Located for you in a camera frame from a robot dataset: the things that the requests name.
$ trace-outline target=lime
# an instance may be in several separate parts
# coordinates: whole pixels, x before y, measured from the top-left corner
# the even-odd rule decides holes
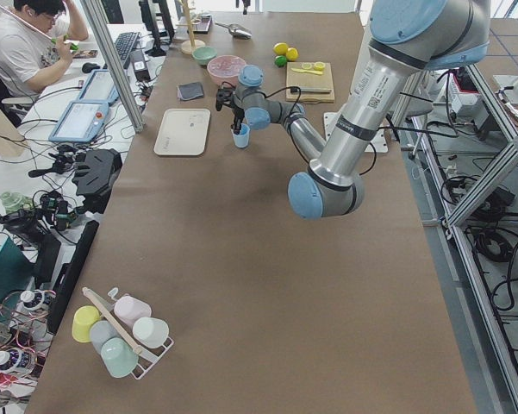
[[[287,46],[287,43],[276,43],[274,45],[274,48],[272,49],[275,54],[285,54],[287,52],[287,49],[289,46]]]
[[[294,47],[290,47],[289,49],[287,49],[285,57],[289,62],[294,62],[299,57],[299,52]]]
[[[277,67],[284,67],[285,64],[287,64],[287,58],[283,55],[276,56],[276,59],[274,59],[274,63]]]

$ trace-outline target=metal rack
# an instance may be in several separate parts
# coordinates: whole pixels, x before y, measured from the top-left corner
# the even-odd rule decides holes
[[[495,94],[477,67],[469,66],[467,67],[467,71],[473,83],[482,94],[490,113],[502,130],[508,144],[490,163],[489,167],[483,172],[472,188],[456,204],[450,204],[446,200],[441,199],[446,217],[446,236],[448,239],[453,238],[456,241],[478,308],[483,317],[485,327],[506,379],[510,394],[514,400],[515,408],[518,411],[517,359],[513,353],[509,352],[509,340],[503,331],[501,325],[502,320],[499,321],[493,311],[490,298],[485,289],[483,277],[479,273],[477,264],[471,253],[471,244],[467,238],[467,234],[461,227],[465,223],[465,220],[471,216],[471,213],[473,213],[518,166],[518,129],[509,120],[503,107],[499,104]],[[422,125],[419,119],[414,119],[414,124],[418,129],[421,129]],[[433,174],[434,182],[438,188],[441,188],[444,179],[435,160],[436,155],[423,138],[424,135],[420,135],[418,139],[420,140],[421,147],[427,158],[427,163]]]

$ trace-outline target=wooden cutting board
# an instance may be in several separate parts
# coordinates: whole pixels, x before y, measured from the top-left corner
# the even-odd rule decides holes
[[[285,80],[286,86],[299,86],[301,88],[328,88],[329,93],[302,93],[299,102],[335,102],[334,80],[331,75],[331,65],[326,63],[323,75],[314,75],[312,73],[298,73],[291,70],[292,67],[301,69],[303,62],[288,62],[287,75]],[[288,89],[285,92],[285,98],[288,101],[295,101],[298,93],[291,93]]]

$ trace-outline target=yellow cup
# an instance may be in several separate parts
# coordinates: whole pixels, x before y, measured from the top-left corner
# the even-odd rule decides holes
[[[72,319],[71,335],[77,342],[90,342],[90,328],[100,320],[100,312],[95,306],[78,308]]]

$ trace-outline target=green bowl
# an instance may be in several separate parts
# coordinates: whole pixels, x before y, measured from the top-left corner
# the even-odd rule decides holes
[[[216,57],[216,49],[211,46],[202,46],[194,50],[191,55],[199,65],[206,66],[214,57]]]

